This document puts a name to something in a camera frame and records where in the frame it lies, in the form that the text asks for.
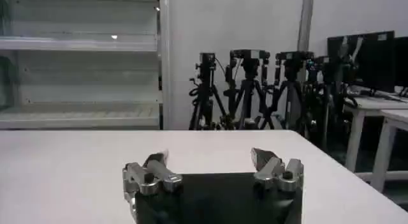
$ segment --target black tripod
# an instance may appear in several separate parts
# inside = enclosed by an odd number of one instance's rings
[[[190,96],[195,96],[193,100],[194,110],[191,116],[189,130],[214,130],[221,129],[219,125],[216,125],[212,121],[212,111],[214,102],[211,97],[215,96],[218,106],[221,110],[221,121],[227,119],[227,113],[222,105],[221,99],[218,95],[218,90],[214,85],[214,71],[215,71],[215,54],[213,53],[201,53],[201,64],[196,65],[196,69],[200,69],[198,78],[201,80],[200,84],[196,84],[195,79],[193,81],[197,88],[190,91]]]
[[[329,128],[333,129],[334,127],[334,131],[337,132],[342,131],[342,128],[346,128],[343,116],[346,99],[352,102],[352,107],[357,107],[356,100],[348,94],[347,90],[355,80],[357,66],[354,60],[360,51],[362,42],[362,39],[358,39],[356,48],[351,55],[349,54],[347,37],[345,37],[336,57],[315,59],[316,66],[320,66],[320,70],[323,72],[324,80],[321,148],[325,151],[328,149]]]
[[[333,68],[329,57],[317,57],[307,63],[309,77],[303,87],[308,139],[323,151],[327,151],[327,131],[332,105]],[[318,73],[323,72],[324,84],[319,83]]]
[[[242,61],[242,66],[245,70],[245,80],[242,81],[240,90],[235,89],[235,79],[232,79],[232,69],[237,65],[235,59],[240,59]],[[229,114],[232,119],[235,118],[236,111],[238,106],[244,97],[242,102],[241,115],[237,125],[238,130],[243,129],[256,129],[256,123],[251,121],[251,110],[252,110],[252,95],[254,90],[258,93],[259,96],[259,112],[263,114],[265,122],[273,128],[272,120],[266,114],[266,92],[267,92],[267,69],[269,65],[270,53],[263,50],[233,50],[230,52],[230,66],[227,67],[226,71],[226,80],[229,84],[229,90],[224,94],[229,98]],[[258,67],[260,64],[260,59],[262,59],[262,73],[261,73],[261,82],[262,86],[256,77],[258,76]]]
[[[302,98],[302,88],[297,79],[298,72],[303,68],[304,62],[313,58],[312,52],[281,52],[276,54],[276,71],[275,71],[275,84],[273,85],[273,99],[272,105],[266,111],[266,115],[269,117],[272,113],[278,110],[279,100],[285,89],[288,90],[288,97],[286,100],[286,110],[285,110],[285,120],[283,122],[283,128],[287,130],[294,130],[303,135],[303,129],[301,127],[301,122],[305,117],[305,109],[303,106]],[[281,66],[282,62],[285,66],[285,77],[286,80],[282,83],[280,88],[278,88],[281,81]],[[293,105],[296,104],[295,101],[297,98],[298,103],[300,104],[300,117],[295,121],[295,124],[291,124],[294,120],[292,119]],[[265,129],[266,121],[261,125],[261,129]]]

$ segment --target white desk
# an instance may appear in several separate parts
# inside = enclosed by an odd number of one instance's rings
[[[408,103],[382,100],[379,98],[356,98],[358,108],[345,107],[345,110],[353,113],[353,123],[349,144],[347,147],[346,168],[351,172],[356,170],[357,155],[360,149],[361,133],[363,132],[363,123],[366,116],[381,116],[381,110],[408,109]]]
[[[385,120],[382,126],[371,180],[371,185],[380,192],[384,189],[384,182],[386,179],[408,179],[408,171],[387,172],[394,146],[396,130],[401,129],[408,131],[408,110],[383,110],[381,114],[385,117]]]
[[[169,149],[174,172],[254,172],[251,147],[302,160],[303,224],[408,223],[403,209],[291,131],[8,131],[0,138],[0,223],[132,224],[125,163]]]

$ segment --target computer monitor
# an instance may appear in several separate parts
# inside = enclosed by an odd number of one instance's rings
[[[358,71],[354,84],[375,91],[394,93],[394,31],[354,34],[346,37],[350,55],[352,55],[356,49],[358,38],[363,38],[361,49],[356,57]],[[329,57],[336,57],[338,55],[343,39],[344,36],[327,39]]]
[[[408,87],[408,37],[395,38],[395,85]]]

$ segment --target shelf board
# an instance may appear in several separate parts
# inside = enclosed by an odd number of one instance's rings
[[[107,52],[157,52],[155,43],[58,40],[53,38],[0,38],[0,50],[59,50],[59,51],[107,51]]]
[[[0,112],[0,129],[159,126],[159,104],[32,104]]]

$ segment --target white wall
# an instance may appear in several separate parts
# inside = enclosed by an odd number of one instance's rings
[[[200,52],[215,52],[223,65],[232,49],[265,49],[274,56],[296,50],[302,0],[170,0],[171,129],[188,129],[193,111],[189,78]],[[273,82],[273,68],[269,81]],[[237,84],[244,74],[240,70]],[[219,92],[227,89],[217,70]]]
[[[327,37],[395,30],[408,36],[407,0],[314,0],[309,50],[326,55]]]

